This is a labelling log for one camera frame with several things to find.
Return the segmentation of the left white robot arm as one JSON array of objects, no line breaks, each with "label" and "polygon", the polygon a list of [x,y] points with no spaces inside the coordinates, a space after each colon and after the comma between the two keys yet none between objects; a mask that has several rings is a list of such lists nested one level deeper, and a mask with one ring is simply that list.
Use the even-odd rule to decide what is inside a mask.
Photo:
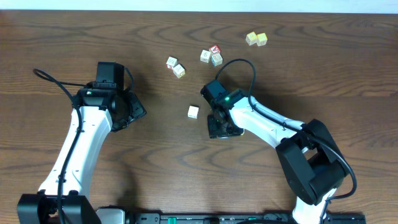
[{"label": "left white robot arm", "polygon": [[96,79],[68,95],[73,111],[68,134],[50,174],[35,194],[22,194],[17,204],[20,223],[134,223],[126,209],[94,209],[90,185],[101,147],[110,132],[127,128],[146,115],[132,91],[124,65],[99,62]]}]

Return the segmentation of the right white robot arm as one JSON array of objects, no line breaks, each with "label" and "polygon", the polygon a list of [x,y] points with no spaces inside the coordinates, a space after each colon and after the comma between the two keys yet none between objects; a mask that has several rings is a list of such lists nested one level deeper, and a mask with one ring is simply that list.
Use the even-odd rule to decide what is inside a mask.
[{"label": "right white robot arm", "polygon": [[288,119],[261,105],[242,90],[228,91],[218,80],[201,95],[211,106],[210,138],[229,138],[249,131],[272,146],[285,178],[297,196],[292,218],[296,223],[322,223],[330,199],[349,169],[326,126]]}]

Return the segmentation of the plain white wooden block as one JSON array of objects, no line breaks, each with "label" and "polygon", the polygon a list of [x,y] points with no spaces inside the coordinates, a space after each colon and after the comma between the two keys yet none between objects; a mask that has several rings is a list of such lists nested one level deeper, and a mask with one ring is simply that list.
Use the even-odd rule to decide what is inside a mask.
[{"label": "plain white wooden block", "polygon": [[197,119],[199,107],[197,106],[189,106],[187,116],[189,118]]}]

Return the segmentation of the white block red print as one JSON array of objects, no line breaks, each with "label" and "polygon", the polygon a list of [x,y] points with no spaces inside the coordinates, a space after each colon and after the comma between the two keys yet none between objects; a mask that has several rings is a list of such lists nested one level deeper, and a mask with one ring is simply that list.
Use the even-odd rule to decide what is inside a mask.
[{"label": "white block red print", "polygon": [[169,57],[166,61],[166,66],[168,69],[173,70],[175,66],[178,65],[178,59],[174,57]]}]

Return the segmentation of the white block yellow edge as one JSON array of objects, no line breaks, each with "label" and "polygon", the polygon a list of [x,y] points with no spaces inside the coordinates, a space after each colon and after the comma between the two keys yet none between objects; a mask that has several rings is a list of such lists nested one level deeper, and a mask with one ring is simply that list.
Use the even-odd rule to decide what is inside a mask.
[{"label": "white block yellow edge", "polygon": [[182,76],[185,75],[186,71],[185,71],[185,69],[184,69],[180,64],[178,64],[178,65],[176,65],[176,66],[173,68],[173,73],[174,73],[174,75],[175,75],[177,78],[181,78]]}]

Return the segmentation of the blue edged letter block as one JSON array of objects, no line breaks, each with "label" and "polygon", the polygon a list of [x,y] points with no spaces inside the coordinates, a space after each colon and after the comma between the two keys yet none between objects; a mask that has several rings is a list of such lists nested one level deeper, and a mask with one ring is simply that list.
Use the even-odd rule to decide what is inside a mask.
[{"label": "blue edged letter block", "polygon": [[221,54],[220,53],[213,54],[211,56],[211,62],[212,62],[214,67],[217,67],[217,66],[221,65],[223,63],[223,58],[222,58]]}]

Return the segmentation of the white block centre cluster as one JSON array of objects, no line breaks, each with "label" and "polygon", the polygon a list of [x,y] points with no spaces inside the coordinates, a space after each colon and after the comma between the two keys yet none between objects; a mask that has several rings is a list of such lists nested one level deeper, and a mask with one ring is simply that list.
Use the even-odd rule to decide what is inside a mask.
[{"label": "white block centre cluster", "polygon": [[200,61],[209,63],[211,58],[211,52],[208,50],[202,50],[201,55],[200,55]]}]

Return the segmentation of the red letter A block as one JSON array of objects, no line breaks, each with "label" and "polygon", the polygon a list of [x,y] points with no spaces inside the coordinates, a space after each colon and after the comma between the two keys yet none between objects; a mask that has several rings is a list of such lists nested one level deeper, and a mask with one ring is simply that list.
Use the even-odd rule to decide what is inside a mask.
[{"label": "red letter A block", "polygon": [[221,49],[217,45],[213,45],[209,48],[209,51],[211,52],[212,55],[214,55],[214,54],[219,54],[221,52]]}]

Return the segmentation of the yellow block left of pair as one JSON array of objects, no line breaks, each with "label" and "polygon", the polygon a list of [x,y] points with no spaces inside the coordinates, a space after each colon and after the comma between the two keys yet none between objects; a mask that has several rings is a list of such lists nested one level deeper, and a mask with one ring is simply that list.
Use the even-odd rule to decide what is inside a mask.
[{"label": "yellow block left of pair", "polygon": [[248,45],[253,45],[257,43],[257,34],[255,32],[250,32],[246,35],[246,42]]}]

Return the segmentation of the yellow block of pair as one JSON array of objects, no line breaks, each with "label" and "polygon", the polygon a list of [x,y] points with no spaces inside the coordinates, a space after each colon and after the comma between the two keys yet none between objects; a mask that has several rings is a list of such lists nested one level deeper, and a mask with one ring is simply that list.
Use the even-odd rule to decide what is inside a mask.
[{"label": "yellow block of pair", "polygon": [[257,35],[257,42],[256,42],[256,44],[257,44],[257,46],[259,46],[259,47],[260,47],[260,46],[263,46],[263,45],[266,45],[267,40],[268,40],[268,38],[267,38],[266,33],[265,33],[265,32],[260,33],[260,34]]},{"label": "yellow block of pair", "polygon": [[257,34],[255,32],[250,32],[246,35],[246,42],[248,45],[253,45],[257,43]]}]

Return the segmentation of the yellow block right of pair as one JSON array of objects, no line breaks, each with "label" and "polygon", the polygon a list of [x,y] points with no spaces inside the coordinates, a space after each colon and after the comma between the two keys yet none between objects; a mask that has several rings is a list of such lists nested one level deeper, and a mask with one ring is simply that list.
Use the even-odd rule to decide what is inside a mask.
[{"label": "yellow block right of pair", "polygon": [[259,46],[259,47],[260,47],[260,46],[263,46],[263,45],[266,45],[267,40],[268,40],[268,38],[267,38],[266,33],[265,33],[265,32],[260,33],[260,34],[257,35],[257,42],[256,42],[256,44],[257,44],[257,46]]}]

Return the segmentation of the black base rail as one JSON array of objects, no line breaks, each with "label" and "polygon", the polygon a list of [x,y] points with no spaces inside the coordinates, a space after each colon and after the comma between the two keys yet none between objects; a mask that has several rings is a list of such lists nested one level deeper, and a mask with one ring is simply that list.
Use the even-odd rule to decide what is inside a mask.
[{"label": "black base rail", "polygon": [[[297,223],[288,213],[265,214],[159,214],[159,213],[135,213],[128,215],[125,223],[128,224],[238,224],[256,223]],[[320,223],[326,224],[366,224],[364,215],[358,214],[327,214]]]}]

